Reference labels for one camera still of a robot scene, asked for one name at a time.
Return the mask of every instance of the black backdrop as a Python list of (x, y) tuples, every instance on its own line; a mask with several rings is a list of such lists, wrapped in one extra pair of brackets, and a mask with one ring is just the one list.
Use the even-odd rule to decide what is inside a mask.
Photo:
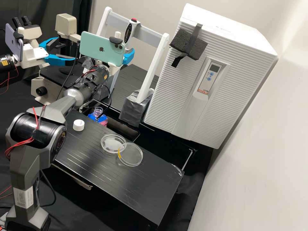
[[(88, 30), (92, 0), (1, 0), (0, 2), (0, 28), (5, 28), (6, 23), (12, 23), (12, 17), (26, 15), (32, 24), (41, 27), (43, 35), (38, 38), (42, 42), (50, 37), (57, 37), (55, 31), (56, 15), (68, 13), (77, 18), (77, 33)], [(0, 31), (0, 55), (10, 54), (10, 49), (5, 44), (5, 34)], [(26, 70), (18, 68), (19, 77), (10, 83), (26, 78), (38, 72), (38, 67)], [(0, 73), (0, 82), (7, 78), (7, 73)]]

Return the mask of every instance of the petri dish lid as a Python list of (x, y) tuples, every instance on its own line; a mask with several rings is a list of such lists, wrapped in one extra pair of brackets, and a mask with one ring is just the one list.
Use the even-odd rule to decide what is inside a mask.
[(100, 140), (102, 148), (112, 154), (118, 153), (118, 150), (121, 152), (125, 149), (125, 138), (118, 134), (107, 134), (104, 135)]
[(125, 143), (124, 150), (118, 150), (118, 157), (120, 161), (127, 166), (138, 166), (142, 159), (142, 150), (134, 143)]

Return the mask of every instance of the black foam pad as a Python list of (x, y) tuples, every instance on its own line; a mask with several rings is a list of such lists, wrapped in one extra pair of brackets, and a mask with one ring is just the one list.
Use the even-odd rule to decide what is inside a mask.
[[(176, 33), (173, 40), (171, 41), (170, 46), (178, 51), (185, 53), (186, 47), (189, 44), (191, 36), (191, 33), (185, 31), (184, 29), (179, 29), (179, 31)], [(207, 42), (196, 38), (195, 43), (192, 45), (189, 53), (187, 53), (188, 57), (192, 58), (193, 60), (198, 60), (206, 46)]]

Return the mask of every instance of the incubator control panel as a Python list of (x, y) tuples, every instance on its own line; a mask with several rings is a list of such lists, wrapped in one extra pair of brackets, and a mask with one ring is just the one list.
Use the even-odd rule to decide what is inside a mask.
[(197, 91), (201, 92), (202, 94), (208, 95), (221, 68), (222, 68), (221, 64), (211, 62), (207, 71), (205, 72), (203, 80), (201, 81), (201, 84), (198, 87)]

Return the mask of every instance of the black strap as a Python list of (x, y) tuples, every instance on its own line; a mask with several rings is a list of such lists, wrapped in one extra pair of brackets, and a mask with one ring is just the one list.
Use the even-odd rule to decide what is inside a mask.
[(195, 42), (197, 40), (198, 34), (201, 30), (201, 27), (202, 27), (202, 24), (197, 23), (192, 35), (190, 36), (190, 39), (188, 41), (188, 45), (185, 47), (185, 52), (182, 52), (178, 57), (176, 57), (174, 59), (173, 63), (171, 64), (171, 66), (177, 67), (177, 65), (179, 64), (181, 59), (189, 54), (191, 48), (193, 47), (193, 45), (195, 44)]

